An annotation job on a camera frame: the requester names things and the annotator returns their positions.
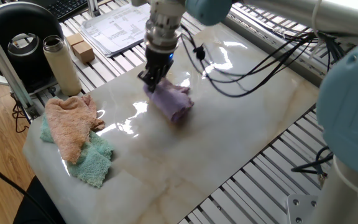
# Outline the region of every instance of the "marble surface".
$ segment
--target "marble surface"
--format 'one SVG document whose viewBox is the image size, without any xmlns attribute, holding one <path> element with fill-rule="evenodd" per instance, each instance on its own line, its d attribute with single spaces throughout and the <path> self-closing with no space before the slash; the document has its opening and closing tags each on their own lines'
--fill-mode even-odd
<svg viewBox="0 0 358 224">
<path fill-rule="evenodd" d="M 216 67 L 236 73 L 267 56 L 221 24 L 196 42 L 206 43 Z M 146 97 L 136 78 L 144 65 L 90 93 L 106 122 L 98 134 L 116 147 L 100 189 L 70 177 L 56 145 L 39 139 L 41 119 L 31 124 L 23 152 L 67 223 L 178 223 L 317 99 L 318 89 L 289 69 L 249 96 L 228 98 L 195 72 L 182 46 L 174 60 L 167 77 L 190 86 L 195 102 L 182 124 L 170 124 Z M 245 78 L 244 88 L 271 69 Z"/>
</svg>

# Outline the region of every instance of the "cardboard box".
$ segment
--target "cardboard box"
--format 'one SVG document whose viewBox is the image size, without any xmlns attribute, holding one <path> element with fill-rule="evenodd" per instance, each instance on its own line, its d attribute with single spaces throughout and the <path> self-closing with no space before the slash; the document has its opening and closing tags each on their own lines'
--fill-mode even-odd
<svg viewBox="0 0 358 224">
<path fill-rule="evenodd" d="M 87 42 L 74 45 L 73 52 L 82 63 L 87 63 L 94 59 L 93 49 Z"/>
<path fill-rule="evenodd" d="M 84 42 L 84 38 L 82 38 L 80 33 L 71 35 L 67 37 L 68 44 L 70 44 L 71 49 L 73 50 L 73 46 Z"/>
</svg>

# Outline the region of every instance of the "folded towel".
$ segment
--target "folded towel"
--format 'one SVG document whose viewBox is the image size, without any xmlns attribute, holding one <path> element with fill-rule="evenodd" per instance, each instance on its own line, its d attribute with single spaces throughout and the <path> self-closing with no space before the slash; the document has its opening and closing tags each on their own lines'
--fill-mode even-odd
<svg viewBox="0 0 358 224">
<path fill-rule="evenodd" d="M 40 138 L 53 142 L 46 117 L 43 117 Z M 104 177 L 111 166 L 111 153 L 114 148 L 95 132 L 89 132 L 89 142 L 82 146 L 81 154 L 76 164 L 67 162 L 68 173 L 92 186 L 100 188 Z"/>
<path fill-rule="evenodd" d="M 183 118 L 194 105 L 194 102 L 188 96 L 190 88 L 175 86 L 166 78 L 160 81 L 153 93 L 149 91 L 147 85 L 143 87 L 143 90 L 172 122 L 177 122 Z"/>
</svg>

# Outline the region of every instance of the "black tape roll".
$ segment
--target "black tape roll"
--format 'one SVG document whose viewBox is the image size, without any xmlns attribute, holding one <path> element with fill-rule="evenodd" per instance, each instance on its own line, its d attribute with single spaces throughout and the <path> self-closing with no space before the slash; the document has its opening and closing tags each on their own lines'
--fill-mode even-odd
<svg viewBox="0 0 358 224">
<path fill-rule="evenodd" d="M 8 44 L 18 34 L 38 36 L 36 50 L 20 57 L 9 54 Z M 57 18 L 45 8 L 28 2 L 12 2 L 0 6 L 0 44 L 27 91 L 42 86 L 53 75 L 42 50 L 42 41 L 50 35 L 64 38 Z"/>
</svg>

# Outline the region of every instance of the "black cloth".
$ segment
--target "black cloth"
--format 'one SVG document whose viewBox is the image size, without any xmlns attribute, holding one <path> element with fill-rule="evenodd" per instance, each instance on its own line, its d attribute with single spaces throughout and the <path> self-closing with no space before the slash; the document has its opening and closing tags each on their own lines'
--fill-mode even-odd
<svg viewBox="0 0 358 224">
<path fill-rule="evenodd" d="M 56 224 L 65 224 L 64 219 L 57 210 L 55 204 L 50 199 L 41 182 L 35 176 L 27 189 L 29 193 L 44 210 L 55 220 Z M 26 197 L 17 210 L 13 224 L 49 224 L 39 209 Z"/>
</svg>

